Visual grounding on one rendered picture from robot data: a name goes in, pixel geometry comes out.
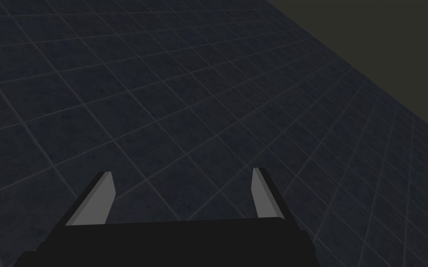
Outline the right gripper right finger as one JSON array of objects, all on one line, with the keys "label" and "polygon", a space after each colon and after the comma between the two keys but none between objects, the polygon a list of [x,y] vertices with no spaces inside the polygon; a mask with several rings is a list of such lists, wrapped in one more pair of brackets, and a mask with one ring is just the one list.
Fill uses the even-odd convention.
[{"label": "right gripper right finger", "polygon": [[253,169],[251,193],[259,218],[290,218],[290,210],[265,168]]}]

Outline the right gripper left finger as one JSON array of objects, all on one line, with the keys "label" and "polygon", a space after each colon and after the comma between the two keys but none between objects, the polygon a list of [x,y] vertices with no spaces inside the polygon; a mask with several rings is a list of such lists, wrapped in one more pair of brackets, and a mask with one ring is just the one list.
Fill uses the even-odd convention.
[{"label": "right gripper left finger", "polygon": [[104,224],[116,195],[111,172],[100,172],[64,215],[64,226]]}]

